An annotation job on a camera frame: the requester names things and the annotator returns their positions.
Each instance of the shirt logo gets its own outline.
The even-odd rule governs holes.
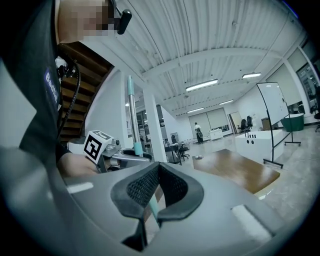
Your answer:
[[[55,85],[52,82],[51,74],[49,71],[49,68],[46,69],[44,73],[44,82],[46,86],[48,87],[48,91],[50,92],[52,100],[57,104],[58,102],[58,92],[56,90]]]

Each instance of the person standing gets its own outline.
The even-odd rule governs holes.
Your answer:
[[[194,124],[195,124],[194,130],[196,132],[196,138],[198,140],[198,144],[202,144],[204,143],[204,138],[201,132],[201,126],[197,122],[195,122]]]

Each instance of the hand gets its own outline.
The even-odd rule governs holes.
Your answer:
[[[82,154],[64,154],[57,163],[57,167],[64,177],[97,174],[96,165]]]

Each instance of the wooden staircase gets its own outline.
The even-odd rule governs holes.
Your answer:
[[[59,44],[58,48],[73,60],[76,60],[81,73],[80,88],[73,109],[60,134],[60,141],[64,144],[71,139],[79,138],[84,132],[85,119],[89,108],[101,84],[114,66],[81,42]],[[65,77],[61,82],[62,119],[68,111],[76,86],[77,76]]]

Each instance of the glass window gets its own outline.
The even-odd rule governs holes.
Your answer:
[[[308,97],[309,107],[312,108],[316,104],[316,87],[319,86],[315,74],[309,64],[304,65],[296,73]]]

